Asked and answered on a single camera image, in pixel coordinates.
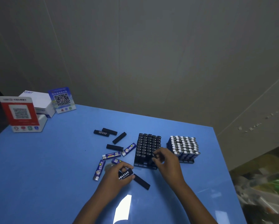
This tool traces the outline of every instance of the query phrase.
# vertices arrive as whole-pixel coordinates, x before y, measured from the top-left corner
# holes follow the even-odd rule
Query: person's right hand
[[[162,177],[174,190],[180,184],[185,183],[179,159],[167,148],[160,148],[154,151],[156,158],[152,158],[158,167]]]

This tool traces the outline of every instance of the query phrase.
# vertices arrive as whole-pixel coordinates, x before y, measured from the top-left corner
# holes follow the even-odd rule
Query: table
[[[41,133],[7,127],[0,134],[0,223],[72,223],[100,182],[93,176],[101,156],[111,152],[106,144],[116,138],[93,134],[102,128],[125,131],[116,144],[124,148],[139,133],[160,135],[162,145],[171,135],[196,137],[201,155],[194,164],[181,163],[186,182],[219,224],[246,223],[213,128],[82,105],[55,114]],[[133,165],[135,152],[120,159]],[[135,167],[134,173],[150,189],[132,181],[97,223],[189,223],[158,170]]]

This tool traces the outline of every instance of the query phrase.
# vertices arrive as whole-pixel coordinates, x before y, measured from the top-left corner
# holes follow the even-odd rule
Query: qr code
[[[13,108],[16,119],[30,119],[26,108]]]
[[[55,95],[54,99],[56,100],[58,106],[67,105],[71,103],[67,93]]]

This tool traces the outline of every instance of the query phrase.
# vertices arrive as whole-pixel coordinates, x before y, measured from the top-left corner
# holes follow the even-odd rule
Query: wall
[[[69,86],[78,104],[213,126],[229,168],[224,129],[278,79],[279,0],[0,0],[3,94]]]

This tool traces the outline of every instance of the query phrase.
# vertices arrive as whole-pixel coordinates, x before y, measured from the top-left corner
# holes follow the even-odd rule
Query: forearm
[[[108,201],[100,196],[99,192],[95,192],[93,196],[86,202],[78,213],[73,224],[94,224]]]
[[[201,201],[197,198],[192,189],[183,182],[175,188],[173,188],[174,193],[181,202],[186,214],[192,224],[217,224],[212,215],[204,207]]]

